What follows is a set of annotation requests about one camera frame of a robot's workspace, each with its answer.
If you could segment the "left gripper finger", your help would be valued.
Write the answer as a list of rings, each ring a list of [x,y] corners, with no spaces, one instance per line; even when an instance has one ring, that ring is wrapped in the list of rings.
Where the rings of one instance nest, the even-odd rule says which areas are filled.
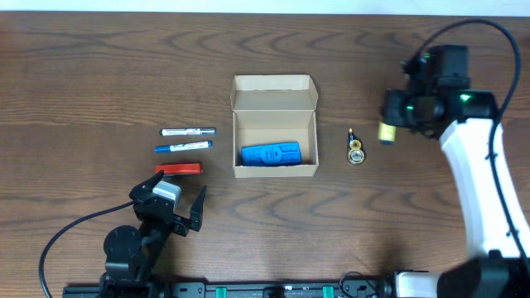
[[[135,202],[145,202],[153,196],[153,189],[162,181],[164,171],[158,171],[151,178],[132,188],[129,198]]]
[[[190,226],[189,229],[199,232],[202,227],[202,219],[204,212],[204,202],[206,196],[207,186],[204,185],[198,194],[195,202],[190,208]]]

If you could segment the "yellow highlighter pen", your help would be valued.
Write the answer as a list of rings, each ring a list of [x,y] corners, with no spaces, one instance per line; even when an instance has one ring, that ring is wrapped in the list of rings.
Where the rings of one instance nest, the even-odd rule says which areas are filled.
[[[378,126],[378,139],[383,145],[392,145],[395,142],[396,128],[384,122]]]

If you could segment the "blue magnetic whiteboard eraser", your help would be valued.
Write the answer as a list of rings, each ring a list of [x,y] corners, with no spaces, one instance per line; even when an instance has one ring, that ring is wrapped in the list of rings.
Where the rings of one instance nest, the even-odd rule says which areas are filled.
[[[298,142],[243,147],[243,166],[298,166],[302,163]]]

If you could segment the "cardboard box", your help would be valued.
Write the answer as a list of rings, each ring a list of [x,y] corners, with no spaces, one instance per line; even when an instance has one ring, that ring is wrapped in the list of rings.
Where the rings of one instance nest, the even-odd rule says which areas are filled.
[[[237,178],[312,177],[319,166],[316,107],[319,94],[308,74],[236,75],[233,112],[233,170]],[[301,163],[246,166],[245,147],[296,142]]]

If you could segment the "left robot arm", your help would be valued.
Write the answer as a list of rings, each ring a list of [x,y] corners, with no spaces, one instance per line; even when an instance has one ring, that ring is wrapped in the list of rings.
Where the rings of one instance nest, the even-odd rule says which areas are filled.
[[[170,284],[154,268],[172,234],[185,237],[189,231],[200,231],[207,187],[202,187],[186,218],[175,214],[181,188],[165,182],[163,176],[158,171],[129,193],[140,227],[119,226],[105,238],[100,297],[171,296]]]

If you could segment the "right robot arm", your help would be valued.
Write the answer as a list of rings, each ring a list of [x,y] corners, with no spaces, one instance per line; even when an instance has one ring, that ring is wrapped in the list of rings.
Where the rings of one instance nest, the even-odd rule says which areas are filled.
[[[465,46],[433,46],[405,65],[404,90],[385,94],[379,138],[398,127],[436,139],[454,176],[465,221],[467,259],[440,274],[396,272],[392,297],[527,297],[529,226],[504,156],[503,129],[489,91],[473,90]]]

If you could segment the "blue whiteboard marker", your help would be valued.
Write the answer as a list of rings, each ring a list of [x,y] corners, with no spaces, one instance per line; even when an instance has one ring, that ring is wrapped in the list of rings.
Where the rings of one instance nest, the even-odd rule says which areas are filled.
[[[189,143],[181,143],[181,144],[175,144],[175,145],[158,146],[154,148],[154,152],[156,154],[161,154],[161,153],[170,153],[170,152],[178,152],[178,151],[192,151],[192,150],[205,149],[205,148],[209,148],[212,146],[213,146],[212,141],[189,142]]]

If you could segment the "black whiteboard marker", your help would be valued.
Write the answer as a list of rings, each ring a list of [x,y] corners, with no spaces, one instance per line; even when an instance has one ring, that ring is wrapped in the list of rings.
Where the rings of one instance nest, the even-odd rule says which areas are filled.
[[[214,127],[163,128],[160,131],[163,137],[215,135],[215,133]]]

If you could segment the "correction tape dispenser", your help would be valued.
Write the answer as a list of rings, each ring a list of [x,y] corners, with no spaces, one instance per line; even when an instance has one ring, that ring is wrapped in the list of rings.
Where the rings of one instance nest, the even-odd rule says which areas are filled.
[[[347,159],[352,165],[360,165],[365,161],[366,155],[363,148],[363,143],[354,134],[352,128],[349,129],[349,150],[347,153]]]

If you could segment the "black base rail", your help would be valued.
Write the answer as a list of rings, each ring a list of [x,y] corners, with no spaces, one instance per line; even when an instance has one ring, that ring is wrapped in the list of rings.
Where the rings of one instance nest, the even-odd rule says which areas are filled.
[[[67,286],[64,297],[141,298],[373,298],[394,297],[392,283],[385,278],[347,273],[338,281],[275,281],[209,283],[181,281],[172,284],[116,286],[104,278],[97,286]]]

